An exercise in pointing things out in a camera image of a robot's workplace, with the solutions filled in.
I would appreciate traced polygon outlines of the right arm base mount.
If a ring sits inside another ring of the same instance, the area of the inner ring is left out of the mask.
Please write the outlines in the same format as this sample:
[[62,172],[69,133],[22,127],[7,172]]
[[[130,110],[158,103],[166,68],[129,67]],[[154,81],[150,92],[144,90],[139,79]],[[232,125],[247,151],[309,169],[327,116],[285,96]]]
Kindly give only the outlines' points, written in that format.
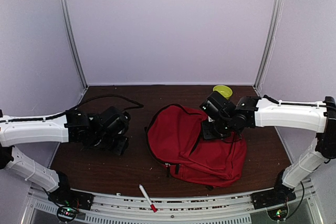
[[283,221],[289,214],[288,197],[274,189],[251,194],[254,209],[266,208],[268,217],[273,221]]

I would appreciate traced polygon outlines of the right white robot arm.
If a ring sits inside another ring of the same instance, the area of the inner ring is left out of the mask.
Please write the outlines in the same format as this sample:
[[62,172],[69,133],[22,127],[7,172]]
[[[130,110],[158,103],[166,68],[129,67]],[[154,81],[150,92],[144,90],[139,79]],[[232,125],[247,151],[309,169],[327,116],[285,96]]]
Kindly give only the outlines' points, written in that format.
[[323,101],[289,102],[263,97],[243,97],[237,104],[212,92],[199,106],[208,118],[202,123],[204,138],[226,138],[240,134],[245,128],[289,127],[316,133],[311,145],[299,159],[279,173],[269,192],[272,203],[279,204],[294,188],[322,163],[335,158],[335,99]]

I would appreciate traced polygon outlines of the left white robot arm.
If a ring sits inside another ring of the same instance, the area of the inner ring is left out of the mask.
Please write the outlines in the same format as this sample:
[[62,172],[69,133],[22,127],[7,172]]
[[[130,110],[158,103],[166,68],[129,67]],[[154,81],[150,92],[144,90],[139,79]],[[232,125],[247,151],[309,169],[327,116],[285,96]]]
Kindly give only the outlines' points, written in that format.
[[2,115],[1,169],[13,170],[25,180],[55,195],[64,205],[71,205],[76,197],[70,189],[67,175],[48,169],[27,157],[17,145],[81,143],[84,148],[108,150],[121,155],[128,147],[125,133],[130,119],[129,113],[113,106],[101,114],[86,114],[74,109],[36,118]]

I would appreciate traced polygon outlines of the red capped white marker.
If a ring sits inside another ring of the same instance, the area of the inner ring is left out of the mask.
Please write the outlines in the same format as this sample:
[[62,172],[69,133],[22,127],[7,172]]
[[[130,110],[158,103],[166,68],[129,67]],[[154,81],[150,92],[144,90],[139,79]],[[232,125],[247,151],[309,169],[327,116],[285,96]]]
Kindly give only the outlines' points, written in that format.
[[147,192],[146,192],[145,188],[143,187],[143,185],[139,184],[139,189],[140,189],[142,195],[144,196],[144,198],[146,199],[146,201],[148,202],[148,204],[150,205],[150,208],[152,209],[152,211],[153,212],[157,212],[157,208],[155,207],[155,205],[152,202],[151,198],[147,194]]

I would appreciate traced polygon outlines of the red backpack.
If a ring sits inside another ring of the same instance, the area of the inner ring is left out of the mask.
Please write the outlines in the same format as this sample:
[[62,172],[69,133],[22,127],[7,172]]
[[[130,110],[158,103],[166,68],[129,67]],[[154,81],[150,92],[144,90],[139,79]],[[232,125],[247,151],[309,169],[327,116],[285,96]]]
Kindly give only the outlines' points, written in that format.
[[243,172],[247,154],[244,137],[232,133],[225,139],[206,140],[198,109],[169,104],[150,120],[146,144],[168,176],[207,187],[229,187]]

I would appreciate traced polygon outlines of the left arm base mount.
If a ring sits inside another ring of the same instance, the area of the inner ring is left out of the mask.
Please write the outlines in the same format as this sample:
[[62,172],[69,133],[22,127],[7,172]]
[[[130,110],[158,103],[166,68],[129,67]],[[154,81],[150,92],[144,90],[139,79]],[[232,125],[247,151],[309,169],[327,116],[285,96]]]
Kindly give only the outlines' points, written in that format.
[[68,223],[84,215],[84,210],[90,210],[93,194],[72,191],[68,199],[61,199],[54,193],[47,193],[48,200],[57,206],[56,217],[59,221]]

